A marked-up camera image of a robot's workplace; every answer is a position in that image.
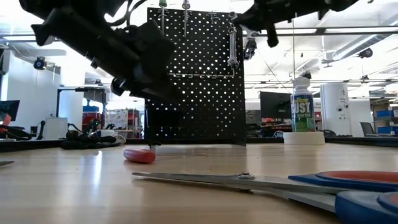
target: scissor pivot screw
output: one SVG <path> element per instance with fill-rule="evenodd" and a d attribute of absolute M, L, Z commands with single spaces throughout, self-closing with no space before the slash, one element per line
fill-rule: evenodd
<path fill-rule="evenodd" d="M 256 177 L 249 172 L 242 172 L 241 174 L 238 175 L 238 179 L 244 179 L 244 180 L 250 180 L 250 179 L 255 179 Z"/>

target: black pegboard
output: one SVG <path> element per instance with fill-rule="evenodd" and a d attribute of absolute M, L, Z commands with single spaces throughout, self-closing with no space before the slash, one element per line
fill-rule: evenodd
<path fill-rule="evenodd" d="M 146 127 L 146 139 L 244 139 L 242 31 L 236 34 L 239 68 L 233 72 L 227 64 L 227 12 L 189 11 L 187 38 L 183 36 L 184 11 L 165 12 L 165 36 L 176 46 L 167 70 L 183 100 L 179 104 L 146 100 L 146 109 L 182 111 L 183 124 L 179 128 Z M 160 9 L 148 8 L 148 20 L 155 20 L 159 27 L 160 14 Z M 212 22 L 212 17 L 219 20 Z"/>

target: wooden table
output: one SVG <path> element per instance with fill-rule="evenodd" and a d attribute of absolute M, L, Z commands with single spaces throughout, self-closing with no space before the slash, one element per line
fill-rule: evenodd
<path fill-rule="evenodd" d="M 0 154 L 0 160 L 16 161 L 0 167 L 0 223 L 339 223 L 332 213 L 265 193 L 148 181 L 131 172 L 248 170 L 286 177 L 325 170 L 398 170 L 397 149 L 381 147 L 161 146 L 153 165 L 126 162 L 123 149 Z"/>

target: spray can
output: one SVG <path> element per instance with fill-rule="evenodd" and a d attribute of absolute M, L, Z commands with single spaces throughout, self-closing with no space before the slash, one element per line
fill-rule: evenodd
<path fill-rule="evenodd" d="M 295 92 L 291 96 L 292 127 L 294 132 L 314 132 L 315 117 L 313 111 L 313 95 L 308 90 L 310 80 L 298 77 L 294 80 Z"/>

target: scissors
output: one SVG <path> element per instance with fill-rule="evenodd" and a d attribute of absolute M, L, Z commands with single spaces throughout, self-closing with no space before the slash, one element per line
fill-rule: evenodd
<path fill-rule="evenodd" d="M 255 176 L 249 172 L 238 175 L 132 174 L 265 191 L 336 213 L 343 223 L 398 223 L 398 172 L 332 171 L 288 178 Z"/>
<path fill-rule="evenodd" d="M 12 164 L 14 161 L 0 161 L 0 166 L 5 166 L 8 164 Z"/>

